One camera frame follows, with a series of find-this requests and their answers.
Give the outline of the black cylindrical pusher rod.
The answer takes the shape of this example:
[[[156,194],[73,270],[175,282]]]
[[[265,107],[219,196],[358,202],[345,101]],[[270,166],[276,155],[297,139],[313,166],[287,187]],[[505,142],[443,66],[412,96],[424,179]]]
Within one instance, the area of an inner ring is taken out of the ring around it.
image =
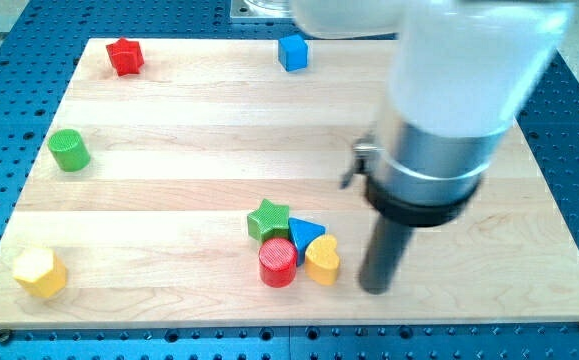
[[[412,227],[378,218],[358,275],[364,291],[383,294],[389,290],[412,234]]]

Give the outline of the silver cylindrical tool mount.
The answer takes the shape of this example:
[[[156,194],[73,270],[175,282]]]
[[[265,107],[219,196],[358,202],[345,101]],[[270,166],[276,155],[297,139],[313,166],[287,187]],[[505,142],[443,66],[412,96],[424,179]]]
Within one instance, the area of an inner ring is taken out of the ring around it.
[[[384,100],[370,131],[353,143],[353,163],[340,187],[363,175],[364,196],[383,218],[409,227],[439,226],[458,217],[477,192],[505,132],[437,134]]]

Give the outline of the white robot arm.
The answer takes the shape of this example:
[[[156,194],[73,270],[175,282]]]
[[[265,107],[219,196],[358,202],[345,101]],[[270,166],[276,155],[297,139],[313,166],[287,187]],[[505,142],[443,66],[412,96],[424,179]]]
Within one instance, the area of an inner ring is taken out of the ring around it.
[[[570,1],[306,1],[297,25],[324,39],[397,36],[373,129],[352,174],[379,217],[358,280],[387,291],[413,231],[455,219],[561,41]]]

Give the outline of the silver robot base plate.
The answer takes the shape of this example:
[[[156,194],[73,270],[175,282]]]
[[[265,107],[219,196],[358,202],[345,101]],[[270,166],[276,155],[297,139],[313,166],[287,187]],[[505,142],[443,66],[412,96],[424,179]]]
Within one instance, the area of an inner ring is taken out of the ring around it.
[[[288,0],[231,0],[229,15],[233,22],[242,23],[292,19]]]

